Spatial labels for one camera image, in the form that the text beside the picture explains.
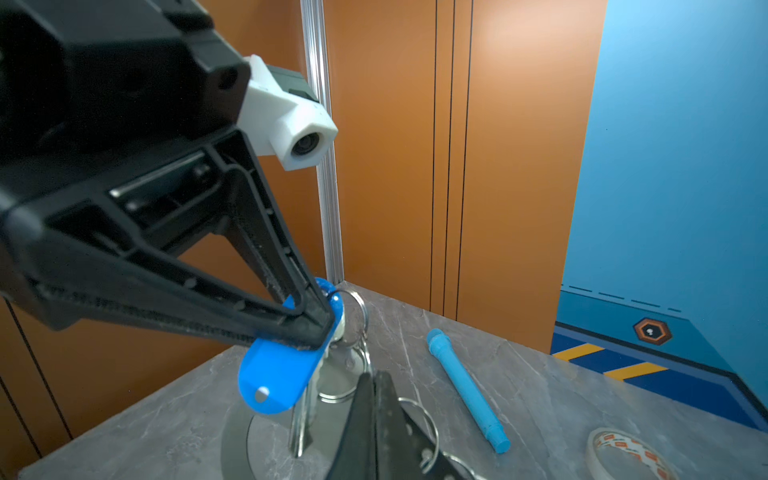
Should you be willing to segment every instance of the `blue wall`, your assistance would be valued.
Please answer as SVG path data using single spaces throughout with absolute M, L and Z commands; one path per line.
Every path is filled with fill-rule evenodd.
M 689 320 L 768 404 L 767 1 L 608 2 L 563 290 Z
M 581 352 L 568 360 L 570 363 L 606 375 L 611 375 L 616 369 L 646 362 L 653 363 L 659 367 L 656 369 L 658 371 L 642 373 L 624 381 L 753 429 L 768 432 L 768 417 L 764 416 L 764 409 L 754 407 L 730 374 L 722 375 L 697 369 L 562 326 L 554 328 L 551 353 L 554 355 L 584 344 L 601 349 L 597 352 Z
M 665 322 L 672 332 L 672 339 L 659 346 L 652 346 L 638 339 L 634 326 L 645 318 Z M 686 319 L 576 293 L 561 292 L 558 321 L 715 369 L 733 371 L 699 330 Z

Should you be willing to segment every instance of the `key ring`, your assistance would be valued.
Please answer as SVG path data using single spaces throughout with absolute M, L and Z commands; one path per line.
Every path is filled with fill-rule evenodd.
M 360 294 L 355 290 L 339 288 L 329 293 L 328 296 L 336 295 L 337 293 L 346 293 L 355 299 L 357 304 L 360 306 L 360 309 L 362 310 L 362 332 L 360 332 L 358 338 L 354 342 L 345 342 L 343 339 L 340 339 L 336 342 L 336 345 L 351 349 L 353 352 L 357 353 L 363 363 L 363 372 L 373 373 L 373 368 L 371 366 L 371 356 L 368 352 L 368 342 L 366 341 L 368 339 L 368 325 L 370 321 L 368 306 L 366 305 L 365 300 L 363 300 Z M 342 403 L 351 399 L 355 395 L 356 390 L 357 385 L 338 395 L 329 395 L 327 393 L 318 392 L 317 396 L 320 397 L 320 401 L 323 403 Z
M 469 476 L 472 477 L 472 480 L 486 480 L 485 477 L 480 476 L 480 474 L 475 472 L 475 470 L 472 467 L 467 465 L 467 462 L 465 462 L 464 460 L 461 460 L 456 455 L 453 455 L 452 453 L 448 453 L 445 450 L 443 450 L 442 451 L 442 456 L 446 457 L 448 460 L 452 460 L 454 463 L 456 463 L 458 465 L 461 465 L 462 468 L 464 470 L 466 470 L 467 473 L 469 473 Z
M 435 425 L 435 420 L 433 419 L 432 415 L 427 411 L 427 409 L 424 408 L 424 405 L 421 403 L 407 397 L 399 397 L 398 401 L 400 403 L 408 403 L 409 405 L 415 406 L 417 409 L 421 410 L 422 414 L 424 414 L 424 418 L 427 420 L 429 429 L 432 430 L 432 436 L 435 437 L 435 449 L 432 451 L 432 456 L 429 458 L 423 458 L 419 463 L 422 474 L 426 474 L 432 470 L 432 467 L 435 466 L 437 458 L 440 455 L 440 435 L 437 432 L 437 425 Z

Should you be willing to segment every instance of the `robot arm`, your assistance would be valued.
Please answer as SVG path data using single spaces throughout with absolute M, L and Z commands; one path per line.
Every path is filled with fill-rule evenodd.
M 333 312 L 256 156 L 319 163 L 337 130 L 306 82 L 283 91 L 189 0 L 14 0 L 0 31 L 3 296 L 52 329 L 325 342 Z M 275 302 L 176 259 L 207 233 Z

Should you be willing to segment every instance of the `orange wall panel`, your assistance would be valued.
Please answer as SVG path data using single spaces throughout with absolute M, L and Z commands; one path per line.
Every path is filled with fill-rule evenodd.
M 41 454 L 69 442 L 69 432 L 48 393 L 9 303 L 0 298 L 0 378 Z
M 54 332 L 24 310 L 15 312 L 75 437 L 227 348 L 85 319 Z
M 0 478 L 16 478 L 18 470 L 38 458 L 10 399 L 0 391 Z
M 347 280 L 429 308 L 435 4 L 325 2 Z
M 458 320 L 547 352 L 607 0 L 477 0 Z
M 440 315 L 445 304 L 448 236 L 448 172 L 451 138 L 455 3 L 435 2 L 435 109 L 432 130 L 432 278 L 429 309 Z
M 467 161 L 467 120 L 472 0 L 455 0 L 451 69 L 451 134 L 449 135 L 448 209 L 445 218 L 445 283 L 442 315 L 456 319 L 458 265 L 461 249 L 464 172 Z

